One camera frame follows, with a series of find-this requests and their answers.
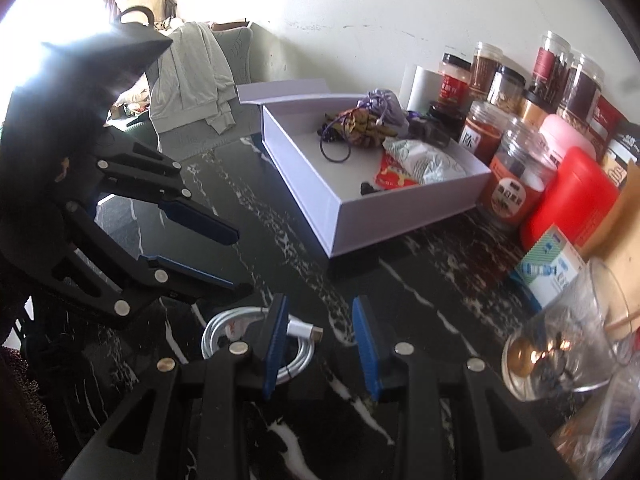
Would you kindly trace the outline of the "brown patterned wrapper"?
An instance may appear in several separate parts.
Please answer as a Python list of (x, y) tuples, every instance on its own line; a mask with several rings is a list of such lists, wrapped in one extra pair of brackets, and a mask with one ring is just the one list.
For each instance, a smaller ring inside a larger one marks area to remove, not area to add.
[(379, 148), (398, 133), (380, 122), (378, 116), (364, 108), (351, 108), (335, 116), (326, 115), (318, 130), (323, 142), (344, 141), (356, 148)]

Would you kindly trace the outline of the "dried berries jar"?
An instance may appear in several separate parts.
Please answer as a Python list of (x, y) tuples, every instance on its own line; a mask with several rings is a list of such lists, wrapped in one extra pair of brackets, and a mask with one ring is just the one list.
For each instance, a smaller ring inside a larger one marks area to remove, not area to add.
[(489, 170), (477, 207), (498, 229), (513, 232), (553, 180), (556, 166), (544, 137), (521, 119), (512, 118)]

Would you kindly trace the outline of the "white open gift box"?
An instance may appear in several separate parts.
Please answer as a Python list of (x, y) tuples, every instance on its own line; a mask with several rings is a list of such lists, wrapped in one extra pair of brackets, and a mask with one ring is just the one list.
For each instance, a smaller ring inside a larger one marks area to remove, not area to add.
[(465, 175), (439, 183), (362, 195), (382, 154), (355, 148), (346, 162), (329, 162), (320, 152), (317, 130), (327, 114), (357, 104), (359, 94), (332, 93), (322, 79), (301, 79), (236, 87), (239, 102), (262, 113), (262, 143), (274, 166), (330, 257), (382, 242), (475, 206), (490, 170), (458, 144), (446, 153)]

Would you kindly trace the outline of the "red plastic canister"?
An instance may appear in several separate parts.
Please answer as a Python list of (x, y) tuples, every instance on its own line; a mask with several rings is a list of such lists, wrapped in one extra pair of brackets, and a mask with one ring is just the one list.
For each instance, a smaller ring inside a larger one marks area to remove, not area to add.
[(582, 249), (620, 195), (601, 167), (581, 148), (570, 148), (533, 212), (520, 227), (525, 250), (555, 226)]

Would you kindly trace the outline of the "tall red label jar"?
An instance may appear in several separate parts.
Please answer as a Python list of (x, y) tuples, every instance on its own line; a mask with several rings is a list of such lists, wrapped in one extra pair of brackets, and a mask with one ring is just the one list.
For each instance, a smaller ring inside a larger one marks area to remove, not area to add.
[(551, 107), (557, 107), (562, 99), (572, 59), (570, 43), (556, 32), (547, 30), (541, 37), (528, 90)]

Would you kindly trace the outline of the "white foil sachet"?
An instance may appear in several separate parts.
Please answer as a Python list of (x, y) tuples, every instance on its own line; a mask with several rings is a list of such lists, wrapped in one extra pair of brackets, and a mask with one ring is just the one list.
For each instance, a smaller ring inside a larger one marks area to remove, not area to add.
[(419, 184), (445, 182), (468, 175), (453, 157), (420, 140), (386, 139), (383, 148), (404, 173)]

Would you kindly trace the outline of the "black polka dot scrunchie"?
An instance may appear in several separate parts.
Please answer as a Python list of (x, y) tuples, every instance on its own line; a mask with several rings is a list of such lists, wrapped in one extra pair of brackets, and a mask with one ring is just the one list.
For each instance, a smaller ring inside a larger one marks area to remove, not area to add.
[(378, 193), (378, 192), (380, 192), (380, 189), (376, 188), (374, 185), (372, 185), (369, 182), (362, 182), (360, 184), (360, 195), (361, 196), (367, 196), (367, 195)]

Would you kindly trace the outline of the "copper spoon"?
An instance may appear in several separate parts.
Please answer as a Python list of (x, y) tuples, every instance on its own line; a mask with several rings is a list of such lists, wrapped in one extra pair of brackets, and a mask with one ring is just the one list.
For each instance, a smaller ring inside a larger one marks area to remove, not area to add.
[(555, 304), (538, 312), (503, 349), (503, 374), (521, 379), (549, 373), (585, 387), (630, 359), (625, 339), (639, 325), (639, 313), (614, 318), (597, 310)]

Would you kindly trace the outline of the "glass mug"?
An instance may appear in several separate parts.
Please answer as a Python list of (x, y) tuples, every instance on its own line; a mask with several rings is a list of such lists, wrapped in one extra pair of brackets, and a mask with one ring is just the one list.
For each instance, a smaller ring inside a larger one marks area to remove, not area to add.
[(606, 385), (634, 353), (632, 316), (613, 271), (592, 258), (504, 344), (502, 379), (520, 401)]

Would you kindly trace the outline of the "blue white medicine box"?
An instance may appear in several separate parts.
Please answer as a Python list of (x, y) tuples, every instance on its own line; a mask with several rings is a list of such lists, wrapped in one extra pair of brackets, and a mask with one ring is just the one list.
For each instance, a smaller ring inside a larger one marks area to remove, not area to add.
[(530, 308), (538, 312), (548, 307), (584, 266), (585, 261), (562, 231), (550, 226), (514, 266), (510, 279), (521, 289)]

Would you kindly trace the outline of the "red label black lid jar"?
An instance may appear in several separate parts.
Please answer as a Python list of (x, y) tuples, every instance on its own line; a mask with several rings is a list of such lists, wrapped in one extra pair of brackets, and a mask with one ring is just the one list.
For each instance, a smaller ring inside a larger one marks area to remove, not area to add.
[(460, 107), (469, 92), (471, 63), (452, 53), (444, 53), (438, 73), (442, 76), (437, 101), (440, 104)]

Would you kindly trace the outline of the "purple drawstring pouch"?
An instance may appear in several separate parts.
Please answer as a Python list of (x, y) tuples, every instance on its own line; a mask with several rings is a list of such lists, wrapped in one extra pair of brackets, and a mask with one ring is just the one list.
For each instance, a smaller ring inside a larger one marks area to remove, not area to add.
[(407, 114), (400, 106), (398, 97), (392, 90), (375, 89), (358, 101), (360, 110), (371, 113), (378, 125), (392, 128), (400, 136), (405, 136), (409, 130)]

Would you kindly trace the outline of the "black lid nut jar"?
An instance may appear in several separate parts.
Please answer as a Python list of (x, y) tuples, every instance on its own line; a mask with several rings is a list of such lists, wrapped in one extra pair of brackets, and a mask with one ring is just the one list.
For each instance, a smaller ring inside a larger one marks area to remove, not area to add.
[(516, 70), (500, 65), (492, 78), (486, 101), (506, 113), (515, 114), (520, 107), (526, 79)]

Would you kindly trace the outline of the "clear plastic bag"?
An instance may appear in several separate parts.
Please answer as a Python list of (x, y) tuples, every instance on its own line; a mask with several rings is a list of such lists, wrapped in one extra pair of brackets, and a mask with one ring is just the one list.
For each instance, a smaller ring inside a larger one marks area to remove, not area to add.
[(603, 479), (639, 425), (639, 356), (560, 429), (551, 441), (578, 479)]

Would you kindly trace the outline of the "black printed food pouch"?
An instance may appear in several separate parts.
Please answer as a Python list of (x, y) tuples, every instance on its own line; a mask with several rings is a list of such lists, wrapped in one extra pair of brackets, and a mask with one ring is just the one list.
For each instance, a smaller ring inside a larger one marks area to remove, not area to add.
[(639, 139), (640, 126), (622, 120), (601, 160), (603, 172), (619, 190), (626, 184), (629, 168), (639, 165)]

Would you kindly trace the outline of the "red snack packet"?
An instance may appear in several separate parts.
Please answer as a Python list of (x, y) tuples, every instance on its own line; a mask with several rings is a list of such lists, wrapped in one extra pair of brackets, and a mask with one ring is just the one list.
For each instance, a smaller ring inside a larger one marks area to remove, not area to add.
[(383, 190), (396, 190), (418, 185), (392, 156), (384, 153), (381, 158), (380, 169), (374, 179), (375, 184)]

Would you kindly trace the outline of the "pink lidded container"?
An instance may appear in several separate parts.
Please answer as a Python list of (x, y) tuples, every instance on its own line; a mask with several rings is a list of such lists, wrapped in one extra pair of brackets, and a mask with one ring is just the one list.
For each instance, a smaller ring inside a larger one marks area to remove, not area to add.
[(544, 138), (550, 158), (557, 167), (571, 148), (580, 148), (592, 160), (596, 159), (596, 150), (591, 142), (558, 115), (551, 114), (544, 118), (539, 133)]

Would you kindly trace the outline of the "tall dark label jar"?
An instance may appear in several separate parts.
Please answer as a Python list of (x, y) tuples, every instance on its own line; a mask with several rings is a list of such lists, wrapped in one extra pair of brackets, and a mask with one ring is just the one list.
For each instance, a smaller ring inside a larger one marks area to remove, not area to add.
[(602, 93), (604, 70), (590, 56), (576, 51), (556, 112), (576, 129), (589, 126)]

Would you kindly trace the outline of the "black round lid jar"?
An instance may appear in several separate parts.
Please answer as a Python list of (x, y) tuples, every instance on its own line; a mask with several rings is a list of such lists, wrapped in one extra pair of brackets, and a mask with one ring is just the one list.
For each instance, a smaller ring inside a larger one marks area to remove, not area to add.
[(457, 107), (432, 101), (427, 110), (427, 116), (447, 130), (450, 136), (459, 134), (465, 122), (465, 114)]

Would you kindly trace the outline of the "red bag behind jars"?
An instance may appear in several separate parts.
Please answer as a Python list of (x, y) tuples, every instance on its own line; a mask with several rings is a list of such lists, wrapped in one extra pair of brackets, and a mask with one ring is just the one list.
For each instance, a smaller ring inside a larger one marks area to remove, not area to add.
[(626, 117), (605, 96), (599, 96), (587, 127), (586, 137), (596, 151), (598, 162), (603, 158), (618, 125)]

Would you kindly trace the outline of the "tan paste black lid jar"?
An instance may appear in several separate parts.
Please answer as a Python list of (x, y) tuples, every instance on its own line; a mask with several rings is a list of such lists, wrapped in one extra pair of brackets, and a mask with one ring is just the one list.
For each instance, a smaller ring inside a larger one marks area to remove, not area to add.
[(526, 125), (539, 129), (546, 117), (554, 113), (555, 108), (543, 98), (537, 96), (534, 92), (523, 90), (516, 114)]

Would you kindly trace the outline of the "chili powder jar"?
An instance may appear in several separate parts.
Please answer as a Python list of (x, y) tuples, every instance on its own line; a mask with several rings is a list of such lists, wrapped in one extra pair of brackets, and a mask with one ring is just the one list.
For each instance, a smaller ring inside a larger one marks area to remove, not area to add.
[(486, 101), (473, 101), (458, 141), (486, 166), (496, 154), (512, 116)]

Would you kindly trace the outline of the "brown label clear jar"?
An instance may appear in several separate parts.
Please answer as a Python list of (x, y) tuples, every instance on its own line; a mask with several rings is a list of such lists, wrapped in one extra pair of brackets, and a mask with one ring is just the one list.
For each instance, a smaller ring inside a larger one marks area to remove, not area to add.
[(479, 41), (474, 49), (470, 70), (469, 92), (473, 101), (487, 98), (495, 72), (502, 65), (503, 52), (500, 48)]

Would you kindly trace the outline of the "kraft paper pouch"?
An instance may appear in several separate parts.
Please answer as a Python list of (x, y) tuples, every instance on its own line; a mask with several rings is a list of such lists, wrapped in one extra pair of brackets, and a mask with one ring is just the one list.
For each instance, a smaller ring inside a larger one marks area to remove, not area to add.
[(622, 289), (629, 310), (639, 309), (639, 167), (629, 168), (626, 185), (614, 206), (579, 249), (582, 258), (602, 259)]

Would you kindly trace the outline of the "white cloth on chair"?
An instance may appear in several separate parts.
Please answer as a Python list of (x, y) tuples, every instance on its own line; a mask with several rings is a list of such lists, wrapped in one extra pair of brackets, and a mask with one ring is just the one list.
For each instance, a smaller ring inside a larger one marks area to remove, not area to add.
[(202, 120), (216, 133), (226, 132), (235, 125), (230, 106), (235, 81), (213, 32), (204, 23), (186, 22), (169, 38), (151, 88), (155, 131), (166, 133)]

